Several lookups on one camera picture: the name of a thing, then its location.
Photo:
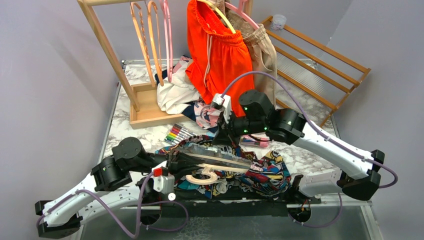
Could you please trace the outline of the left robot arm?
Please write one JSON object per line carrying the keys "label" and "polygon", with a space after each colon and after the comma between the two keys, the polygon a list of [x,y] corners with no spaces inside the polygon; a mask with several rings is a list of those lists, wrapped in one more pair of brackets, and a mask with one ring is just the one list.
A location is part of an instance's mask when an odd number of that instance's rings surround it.
{"label": "left robot arm", "polygon": [[62,239],[101,215],[115,219],[115,210],[135,207],[135,231],[125,230],[135,239],[140,228],[151,227],[162,212],[183,209],[183,215],[188,215],[186,207],[176,201],[175,183],[198,170],[201,163],[186,153],[148,153],[136,137],[124,138],[64,195],[35,204],[38,235]]}

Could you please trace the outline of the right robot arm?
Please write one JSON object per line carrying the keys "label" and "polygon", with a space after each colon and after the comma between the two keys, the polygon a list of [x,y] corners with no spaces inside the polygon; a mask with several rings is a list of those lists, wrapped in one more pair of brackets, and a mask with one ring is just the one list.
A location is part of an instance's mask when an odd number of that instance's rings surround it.
{"label": "right robot arm", "polygon": [[383,152],[356,148],[314,122],[308,123],[304,115],[293,109],[275,109],[263,92],[248,90],[238,102],[245,114],[242,117],[231,110],[228,95],[217,93],[213,97],[212,107],[221,111],[214,144],[237,144],[241,136],[265,133],[271,141],[302,148],[338,167],[328,173],[295,177],[288,190],[292,202],[300,204],[307,198],[330,193],[344,193],[353,199],[368,201],[379,189],[380,166],[374,166],[372,161],[377,160],[381,165]]}

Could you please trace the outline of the cream hanger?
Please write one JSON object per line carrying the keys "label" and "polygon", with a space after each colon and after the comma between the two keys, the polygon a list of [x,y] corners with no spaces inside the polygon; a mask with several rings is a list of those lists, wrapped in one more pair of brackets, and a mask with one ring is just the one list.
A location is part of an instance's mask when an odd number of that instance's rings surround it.
{"label": "cream hanger", "polygon": [[196,185],[210,185],[218,181],[216,172],[244,174],[251,168],[252,162],[239,156],[225,152],[206,151],[202,153],[186,153],[199,160],[199,170],[185,176],[175,176],[176,179],[187,177],[187,181]]}

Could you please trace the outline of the comic print shorts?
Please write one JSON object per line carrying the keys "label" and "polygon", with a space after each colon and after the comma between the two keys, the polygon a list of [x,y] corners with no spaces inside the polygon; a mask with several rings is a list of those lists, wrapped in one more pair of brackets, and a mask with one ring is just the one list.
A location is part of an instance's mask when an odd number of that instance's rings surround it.
{"label": "comic print shorts", "polygon": [[196,135],[156,150],[157,154],[187,154],[203,162],[193,170],[175,177],[181,190],[196,190],[209,199],[240,188],[245,193],[275,197],[291,186],[291,174],[283,157],[269,151],[258,158],[253,151],[239,146],[213,145],[213,137]]}

